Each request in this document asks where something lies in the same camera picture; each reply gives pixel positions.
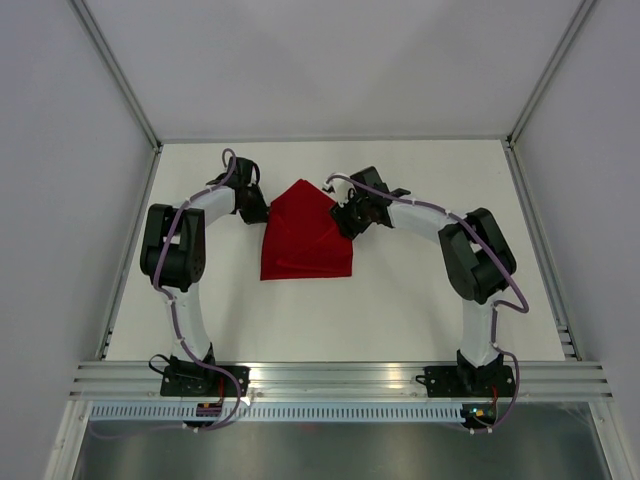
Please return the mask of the red cloth napkin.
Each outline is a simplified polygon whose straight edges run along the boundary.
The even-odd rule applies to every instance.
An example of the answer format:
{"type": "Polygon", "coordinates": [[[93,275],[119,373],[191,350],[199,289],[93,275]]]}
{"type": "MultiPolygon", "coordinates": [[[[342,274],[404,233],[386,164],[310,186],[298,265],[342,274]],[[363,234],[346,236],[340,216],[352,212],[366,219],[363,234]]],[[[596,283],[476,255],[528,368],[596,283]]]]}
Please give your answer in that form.
{"type": "Polygon", "coordinates": [[[352,275],[353,243],[332,219],[333,205],[304,179],[272,201],[261,250],[262,281],[352,275]]]}

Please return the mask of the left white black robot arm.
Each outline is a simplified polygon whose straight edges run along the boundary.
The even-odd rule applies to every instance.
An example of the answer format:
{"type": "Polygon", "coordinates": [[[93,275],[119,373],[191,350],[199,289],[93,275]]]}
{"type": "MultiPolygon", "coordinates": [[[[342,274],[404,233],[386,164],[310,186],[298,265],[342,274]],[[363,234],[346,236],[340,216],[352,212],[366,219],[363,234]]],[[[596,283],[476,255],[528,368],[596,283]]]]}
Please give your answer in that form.
{"type": "Polygon", "coordinates": [[[175,346],[170,361],[190,364],[184,385],[206,396],[218,384],[213,343],[206,333],[199,283],[206,268],[206,230],[219,219],[238,215],[247,225],[265,224],[269,207],[259,186],[260,169],[234,150],[222,152],[224,171],[181,204],[148,208],[140,269],[163,297],[175,346]]]}

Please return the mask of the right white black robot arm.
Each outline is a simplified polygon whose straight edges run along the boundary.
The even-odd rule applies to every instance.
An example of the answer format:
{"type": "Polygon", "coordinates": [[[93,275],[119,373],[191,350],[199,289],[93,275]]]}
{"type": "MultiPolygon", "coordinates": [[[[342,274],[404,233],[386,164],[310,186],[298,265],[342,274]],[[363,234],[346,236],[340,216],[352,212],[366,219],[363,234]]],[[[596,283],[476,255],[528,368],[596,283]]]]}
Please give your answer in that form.
{"type": "Polygon", "coordinates": [[[350,176],[334,173],[322,190],[335,196],[330,215],[348,239],[378,224],[412,232],[440,247],[449,283],[462,301],[455,378],[469,395],[487,389],[504,362],[495,346],[495,309],[517,268],[493,214],[479,208],[461,217],[411,199],[406,189],[389,190],[373,166],[350,176]]]}

